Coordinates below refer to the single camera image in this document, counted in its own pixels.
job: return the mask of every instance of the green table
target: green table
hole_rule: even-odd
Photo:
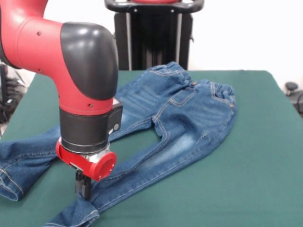
[[[119,85],[141,72],[120,72]],[[231,134],[207,158],[104,212],[94,227],[302,227],[303,123],[265,71],[193,71],[235,88]],[[58,124],[52,81],[36,76],[3,140]],[[112,144],[119,161],[157,137],[140,132]],[[56,161],[22,201],[0,198],[1,227],[39,227],[75,199],[74,170]]]

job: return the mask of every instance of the white wall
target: white wall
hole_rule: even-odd
[[[49,0],[45,18],[87,21],[114,32],[103,0]],[[281,88],[303,88],[302,0],[205,0],[194,15],[190,70],[268,70]]]

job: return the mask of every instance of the jeans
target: jeans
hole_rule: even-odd
[[[110,141],[154,127],[159,143],[94,182],[89,201],[78,195],[46,227],[89,226],[101,212],[208,156],[228,136],[237,110],[231,86],[193,81],[175,62],[147,69],[121,87],[116,98],[124,109],[121,129],[110,135]],[[59,136],[56,127],[33,138],[1,143],[0,194],[20,200],[56,158]]]

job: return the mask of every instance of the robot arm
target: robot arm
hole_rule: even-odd
[[[118,56],[115,39],[103,26],[44,19],[48,0],[0,0],[0,58],[16,69],[49,76],[60,109],[60,159],[78,171],[76,180],[109,175],[116,156],[108,134],[121,123],[122,106],[113,104]]]

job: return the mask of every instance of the red object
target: red object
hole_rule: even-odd
[[[79,166],[84,175],[100,181],[102,178],[109,176],[116,164],[116,155],[113,152],[106,153],[97,163],[89,162],[83,156],[73,154],[57,142],[57,156],[70,166]]]
[[[113,99],[98,101],[82,94],[65,65],[60,42],[63,23],[43,18],[47,0],[0,0],[1,41],[16,67],[49,76],[59,106],[77,115],[99,115],[112,109]]]
[[[138,3],[147,3],[147,4],[169,4],[178,2],[178,0],[133,0]]]

